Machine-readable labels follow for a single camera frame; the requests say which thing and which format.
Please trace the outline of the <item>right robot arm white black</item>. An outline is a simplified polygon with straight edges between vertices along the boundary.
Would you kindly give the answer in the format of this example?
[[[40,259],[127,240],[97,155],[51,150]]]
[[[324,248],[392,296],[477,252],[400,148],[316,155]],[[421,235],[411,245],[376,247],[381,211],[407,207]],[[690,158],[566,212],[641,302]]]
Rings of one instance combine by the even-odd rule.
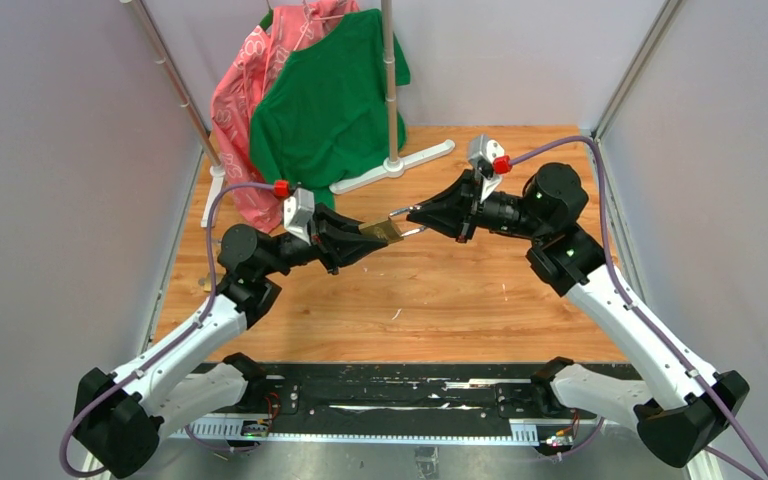
[[[468,169],[410,207],[407,218],[460,243],[477,229],[528,240],[535,275],[590,317],[637,372],[620,380],[555,358],[531,377],[535,411],[549,418],[569,409],[593,413],[633,430],[656,458],[682,468],[729,427],[748,383],[701,360],[655,317],[579,225],[587,202],[567,164],[541,166],[520,195],[487,191],[485,178]]]

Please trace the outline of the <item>brass padlock with steel shackle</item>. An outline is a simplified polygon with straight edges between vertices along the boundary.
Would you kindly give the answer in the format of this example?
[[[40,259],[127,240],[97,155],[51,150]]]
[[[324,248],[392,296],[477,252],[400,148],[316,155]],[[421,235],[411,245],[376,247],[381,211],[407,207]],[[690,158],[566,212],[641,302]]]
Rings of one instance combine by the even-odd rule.
[[[403,231],[395,223],[395,217],[407,215],[408,213],[417,209],[418,207],[413,205],[394,210],[390,212],[385,218],[361,223],[358,226],[358,230],[361,235],[377,238],[379,240],[385,241],[387,244],[400,242],[408,237],[423,233],[427,229],[426,226],[419,226]]]

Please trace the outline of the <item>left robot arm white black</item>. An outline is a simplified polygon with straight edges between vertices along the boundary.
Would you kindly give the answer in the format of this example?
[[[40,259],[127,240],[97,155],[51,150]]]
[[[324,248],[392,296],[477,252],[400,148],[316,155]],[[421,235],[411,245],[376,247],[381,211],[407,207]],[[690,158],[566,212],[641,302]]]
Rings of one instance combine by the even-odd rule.
[[[318,262],[335,275],[387,245],[323,204],[307,215],[302,230],[303,237],[292,231],[271,236],[246,224],[230,227],[218,255],[225,273],[205,302],[149,350],[80,379],[59,454],[66,455],[75,439],[103,471],[124,479],[144,467],[163,440],[202,416],[231,405],[258,411],[266,400],[266,374],[246,355],[230,355],[206,373],[193,370],[269,312],[281,292],[271,274]]]

